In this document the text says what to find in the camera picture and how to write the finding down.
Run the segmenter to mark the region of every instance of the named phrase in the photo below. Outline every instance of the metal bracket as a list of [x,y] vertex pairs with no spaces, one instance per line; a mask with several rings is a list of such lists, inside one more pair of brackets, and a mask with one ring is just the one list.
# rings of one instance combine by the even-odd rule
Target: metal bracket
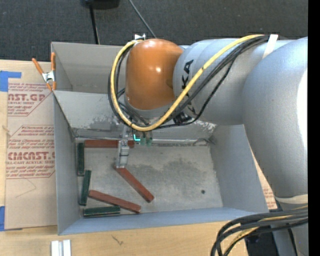
[[51,241],[51,256],[71,256],[71,240]]
[[48,73],[42,73],[42,77],[47,83],[49,80],[56,81],[56,71],[51,70]]
[[128,163],[129,146],[128,146],[128,127],[124,125],[122,139],[118,142],[118,155],[115,162],[115,167],[124,168]]

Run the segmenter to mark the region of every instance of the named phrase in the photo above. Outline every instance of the yellow cable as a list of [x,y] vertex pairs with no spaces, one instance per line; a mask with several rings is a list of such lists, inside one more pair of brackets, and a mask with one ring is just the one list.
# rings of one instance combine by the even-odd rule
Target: yellow cable
[[227,249],[225,251],[227,251],[230,246],[235,243],[238,239],[242,239],[244,238],[246,235],[250,234],[251,232],[257,230],[259,227],[252,227],[252,228],[248,228],[248,229],[245,229],[243,231],[241,231],[232,241],[231,243],[229,244],[229,246],[227,247]]
[[303,208],[308,208],[308,204],[301,207],[294,208],[294,210],[303,209]]
[[122,118],[122,120],[130,127],[132,127],[133,129],[137,130],[137,131],[141,131],[141,132],[148,132],[148,131],[152,131],[155,128],[159,127],[160,125],[162,125],[166,119],[172,114],[172,112],[178,107],[178,105],[180,104],[180,102],[183,100],[183,98],[187,95],[187,93],[189,92],[189,90],[191,89],[191,87],[194,85],[194,83],[197,81],[197,79],[202,75],[202,73],[216,60],[218,59],[222,54],[224,54],[226,51],[228,51],[229,49],[231,49],[232,47],[236,46],[237,44],[240,44],[242,42],[245,42],[247,40],[256,38],[256,37],[260,37],[263,36],[262,34],[253,34],[253,35],[248,35],[242,38],[239,38],[235,41],[233,41],[232,43],[228,44],[227,46],[225,46],[224,48],[222,48],[220,51],[218,51],[215,55],[213,55],[203,66],[202,68],[200,68],[197,73],[193,76],[193,78],[190,80],[190,82],[186,85],[186,87],[184,88],[184,90],[181,92],[181,94],[178,96],[178,98],[175,100],[175,102],[172,104],[172,106],[168,109],[168,111],[154,124],[143,127],[143,126],[138,126],[134,123],[132,123],[122,112],[121,108],[119,107],[119,104],[117,102],[117,96],[116,96],[116,92],[115,92],[115,85],[114,85],[114,80],[115,80],[115,70],[118,64],[118,61],[121,57],[121,55],[123,54],[123,52],[129,48],[131,45],[134,45],[135,43],[142,41],[142,40],[134,40],[131,41],[129,43],[127,43],[121,50],[120,52],[117,54],[112,69],[111,69],[111,75],[110,75],[110,89],[111,89],[111,98],[114,104],[114,108],[116,109],[116,111],[118,112],[118,114],[120,115],[120,117]]

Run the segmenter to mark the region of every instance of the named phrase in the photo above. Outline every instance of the cardboard sheet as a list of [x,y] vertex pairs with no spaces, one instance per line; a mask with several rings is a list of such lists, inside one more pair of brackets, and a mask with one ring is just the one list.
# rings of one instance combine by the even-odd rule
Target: cardboard sheet
[[0,207],[5,204],[8,93],[0,91]]
[[[40,65],[50,71],[50,63]],[[1,60],[0,70],[21,73],[7,80],[7,122],[1,127],[6,138],[1,141],[6,144],[4,228],[56,225],[53,95],[31,61]]]

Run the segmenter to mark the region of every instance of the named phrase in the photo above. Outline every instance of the bin floor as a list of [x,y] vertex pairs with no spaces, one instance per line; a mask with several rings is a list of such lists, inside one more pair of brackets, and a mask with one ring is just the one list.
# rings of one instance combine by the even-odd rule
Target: bin floor
[[[126,168],[154,196],[146,202],[114,169],[117,148],[86,148],[85,169],[90,189],[141,206],[141,213],[222,207],[210,145],[136,144]],[[82,178],[78,178],[79,193]],[[107,206],[88,198],[86,208]],[[122,214],[131,212],[122,209]]]

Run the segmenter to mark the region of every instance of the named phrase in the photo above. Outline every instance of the blue tape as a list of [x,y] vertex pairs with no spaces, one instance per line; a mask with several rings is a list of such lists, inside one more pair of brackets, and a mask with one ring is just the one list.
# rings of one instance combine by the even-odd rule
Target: blue tape
[[5,231],[5,207],[0,206],[0,232]]
[[0,71],[0,92],[8,91],[9,78],[21,78],[21,72]]

